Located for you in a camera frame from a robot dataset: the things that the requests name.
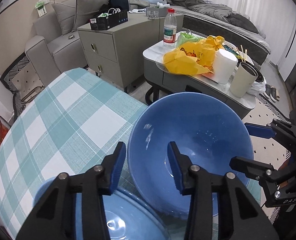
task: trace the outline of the drawer handle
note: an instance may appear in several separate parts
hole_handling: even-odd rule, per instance
[[[94,52],[98,52],[96,44],[91,43],[91,48],[93,49]]]

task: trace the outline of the cup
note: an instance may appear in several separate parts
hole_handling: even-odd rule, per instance
[[[258,73],[255,67],[241,62],[229,90],[235,97],[242,98],[257,78]]]

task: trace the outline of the white tabletop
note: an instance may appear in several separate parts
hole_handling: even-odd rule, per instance
[[[166,54],[167,52],[172,51],[172,47],[168,47],[163,45],[163,41],[158,42],[157,44],[151,46],[150,48],[146,49],[142,55],[144,56],[145,59],[151,60],[151,61],[157,61],[159,63],[163,63],[163,55]],[[253,63],[253,61],[250,59],[250,57],[247,57],[247,61],[250,63]],[[246,93],[242,98],[237,98],[229,90],[232,77],[230,77],[229,81],[227,84],[219,84],[216,83],[215,81],[203,76],[202,74],[200,75],[194,75],[190,76],[192,79],[198,80],[199,82],[207,85],[208,87],[211,87],[215,90],[217,90],[219,93],[225,95],[226,97],[229,97],[231,100],[237,102],[238,104],[248,108],[248,109],[254,109],[256,106],[256,98],[254,95],[250,95]]]

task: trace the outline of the water bottle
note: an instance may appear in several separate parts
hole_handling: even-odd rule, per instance
[[[175,16],[175,10],[172,8],[168,9],[168,14],[165,18],[164,23],[164,45],[175,46],[177,33],[177,20]]]

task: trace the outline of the paper towel roll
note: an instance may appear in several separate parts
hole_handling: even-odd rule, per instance
[[[212,65],[214,74],[211,79],[217,83],[227,84],[237,63],[238,59],[231,52],[224,49],[217,50]]]

